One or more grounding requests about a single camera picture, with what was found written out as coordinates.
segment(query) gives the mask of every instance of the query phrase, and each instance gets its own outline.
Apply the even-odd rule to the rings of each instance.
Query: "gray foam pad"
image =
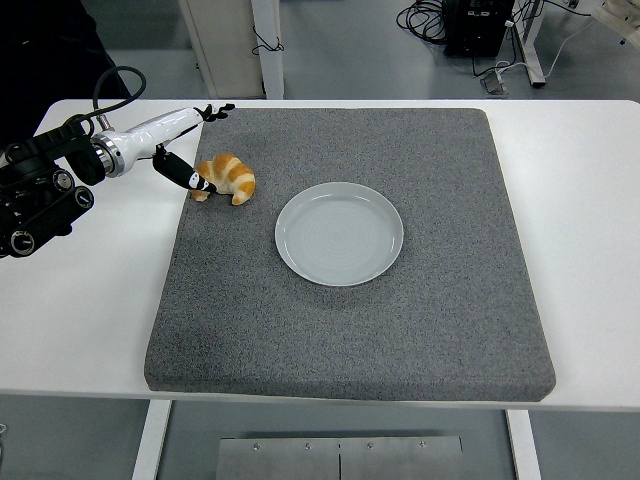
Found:
[[[240,207],[187,197],[147,351],[153,390],[376,400],[538,401],[555,384],[485,114],[237,109],[196,162],[256,174]],[[344,181],[397,208],[404,245],[376,279],[311,283],[274,241],[302,190]]]

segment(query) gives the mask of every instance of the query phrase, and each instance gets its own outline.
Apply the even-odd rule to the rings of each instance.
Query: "white table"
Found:
[[[108,117],[116,129],[124,130],[176,108],[206,103],[136,101]],[[484,110],[557,385],[540,403],[445,405],[640,411],[638,104],[496,100],[235,103],[239,108]],[[60,102],[48,112],[40,131],[90,109],[87,101]],[[194,130],[173,142],[170,150],[193,162],[199,134],[200,129]],[[138,162],[127,175],[107,179],[92,190],[95,206],[74,223],[70,236],[55,238],[32,257],[0,260],[0,393],[264,401],[148,389],[144,356],[185,191],[153,171],[148,162]]]

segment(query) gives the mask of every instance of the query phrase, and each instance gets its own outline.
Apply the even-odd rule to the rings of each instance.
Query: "toy croissant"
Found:
[[[220,153],[213,160],[201,162],[196,167],[196,172],[215,185],[218,193],[232,194],[233,205],[242,205],[249,200],[256,188],[253,170],[232,153]],[[209,192],[191,190],[191,195],[195,201],[204,202]]]

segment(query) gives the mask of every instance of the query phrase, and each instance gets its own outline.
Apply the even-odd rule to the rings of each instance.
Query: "plate rim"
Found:
[[[287,255],[283,252],[286,251],[286,248],[284,248],[283,244],[284,244],[284,240],[280,240],[279,238],[282,237],[283,235],[283,229],[282,229],[282,216],[283,214],[285,214],[288,210],[292,209],[292,208],[297,208],[299,205],[296,205],[296,202],[299,201],[298,199],[303,196],[304,194],[308,194],[309,191],[311,190],[317,190],[317,189],[322,189],[322,188],[328,188],[329,186],[335,186],[335,185],[340,185],[340,186],[348,186],[349,188],[358,188],[358,189],[364,189],[365,191],[369,192],[370,194],[372,194],[373,196],[377,197],[378,199],[381,199],[383,203],[385,203],[388,207],[390,207],[390,210],[395,214],[393,215],[393,220],[397,220],[398,224],[399,224],[399,232],[400,232],[400,239],[397,242],[397,249],[394,245],[394,251],[395,253],[390,257],[390,261],[389,264],[387,266],[385,266],[383,269],[381,269],[380,271],[376,272],[373,276],[366,278],[365,280],[359,280],[357,282],[351,282],[351,283],[328,283],[319,279],[314,279],[314,278],[310,278],[308,275],[306,275],[305,273],[301,272],[299,269],[297,269],[297,265],[296,263],[293,261],[293,259],[291,259],[290,255]],[[395,205],[393,205],[393,203],[391,203],[391,201],[389,201],[389,199],[387,197],[385,197],[384,195],[382,195],[380,192],[378,192],[377,190],[368,187],[366,185],[362,185],[360,183],[354,183],[354,182],[324,182],[324,183],[319,183],[316,185],[312,185],[311,187],[305,188],[304,190],[298,192],[297,194],[295,194],[293,197],[291,197],[289,199],[289,201],[287,201],[287,203],[285,204],[284,207],[282,207],[282,209],[280,210],[280,213],[278,214],[278,218],[276,219],[276,226],[275,226],[275,243],[276,243],[276,248],[278,250],[278,254],[280,255],[280,258],[284,261],[284,263],[286,264],[286,266],[291,269],[291,271],[293,271],[296,275],[304,278],[305,280],[318,284],[318,285],[324,285],[324,286],[328,286],[328,287],[352,287],[352,286],[356,286],[356,285],[362,285],[363,283],[367,283],[370,282],[371,280],[374,280],[375,278],[379,277],[380,275],[382,275],[383,273],[385,273],[398,259],[398,256],[400,255],[400,252],[402,251],[402,246],[404,244],[404,223],[402,221],[402,217],[400,216],[400,213],[398,213],[398,210],[396,209]]]

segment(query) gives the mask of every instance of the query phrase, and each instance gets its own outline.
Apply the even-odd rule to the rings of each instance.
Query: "metal panel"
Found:
[[[337,480],[335,438],[223,439],[217,480]]]
[[[459,437],[220,441],[217,480],[460,480]]]
[[[460,480],[459,437],[349,438],[340,441],[341,480]]]
[[[462,439],[465,480],[515,479],[504,411],[291,399],[174,402],[158,478],[215,478],[225,438],[448,436]]]

